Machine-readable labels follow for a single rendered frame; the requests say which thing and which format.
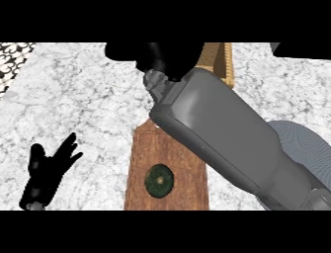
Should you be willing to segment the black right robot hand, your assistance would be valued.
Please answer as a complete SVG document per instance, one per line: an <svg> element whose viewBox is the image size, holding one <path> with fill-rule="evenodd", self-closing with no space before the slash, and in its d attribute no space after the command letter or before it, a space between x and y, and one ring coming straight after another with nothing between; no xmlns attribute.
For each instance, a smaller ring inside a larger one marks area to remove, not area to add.
<svg viewBox="0 0 331 253"><path fill-rule="evenodd" d="M178 82L195 66L202 42L107 42L104 56L115 61L134 61L141 72L159 71Z"/></svg>

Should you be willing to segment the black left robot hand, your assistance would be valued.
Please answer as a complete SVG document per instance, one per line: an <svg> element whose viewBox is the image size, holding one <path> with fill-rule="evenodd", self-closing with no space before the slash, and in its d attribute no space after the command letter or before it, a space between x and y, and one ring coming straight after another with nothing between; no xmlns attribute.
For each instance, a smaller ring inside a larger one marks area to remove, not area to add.
<svg viewBox="0 0 331 253"><path fill-rule="evenodd" d="M75 133L72 132L59 145L54 155L45 156L42 146L35 143L29 151L28 173L19 208L26 211L26 204L41 203L44 208L50 204L62 176L82 153L73 154Z"/></svg>

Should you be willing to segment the tan wooden basket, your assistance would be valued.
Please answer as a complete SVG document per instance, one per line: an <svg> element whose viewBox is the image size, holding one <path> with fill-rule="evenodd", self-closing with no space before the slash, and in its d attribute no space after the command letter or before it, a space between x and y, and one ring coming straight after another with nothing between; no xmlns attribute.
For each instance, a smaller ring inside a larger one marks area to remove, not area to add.
<svg viewBox="0 0 331 253"><path fill-rule="evenodd" d="M229 42L206 42L195 64L211 71L229 87L235 86L232 44Z"/></svg>

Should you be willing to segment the dark green can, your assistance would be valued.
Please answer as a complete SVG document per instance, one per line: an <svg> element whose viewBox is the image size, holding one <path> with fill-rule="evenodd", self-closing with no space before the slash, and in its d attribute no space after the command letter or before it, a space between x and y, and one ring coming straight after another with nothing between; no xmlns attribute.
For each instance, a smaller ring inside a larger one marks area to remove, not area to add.
<svg viewBox="0 0 331 253"><path fill-rule="evenodd" d="M162 164L155 164L147 170L144 177L144 188L149 195L161 199L167 196L172 188L172 173Z"/></svg>

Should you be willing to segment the brown wooden placemat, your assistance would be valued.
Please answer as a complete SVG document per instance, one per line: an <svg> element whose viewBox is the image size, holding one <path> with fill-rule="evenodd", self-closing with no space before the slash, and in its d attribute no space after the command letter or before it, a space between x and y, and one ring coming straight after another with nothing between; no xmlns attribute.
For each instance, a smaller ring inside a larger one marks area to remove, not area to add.
<svg viewBox="0 0 331 253"><path fill-rule="evenodd" d="M172 173L172 188L161 199L149 195L144 187L149 169L156 164L165 165ZM124 209L208 210L205 163L155 127L152 120L146 120L133 133Z"/></svg>

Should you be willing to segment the black appliance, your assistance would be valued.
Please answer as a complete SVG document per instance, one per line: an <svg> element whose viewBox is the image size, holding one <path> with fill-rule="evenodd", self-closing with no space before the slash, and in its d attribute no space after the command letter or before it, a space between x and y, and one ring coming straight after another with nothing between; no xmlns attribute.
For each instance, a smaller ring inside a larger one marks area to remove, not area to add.
<svg viewBox="0 0 331 253"><path fill-rule="evenodd" d="M331 60L331 42L271 42L274 57Z"/></svg>

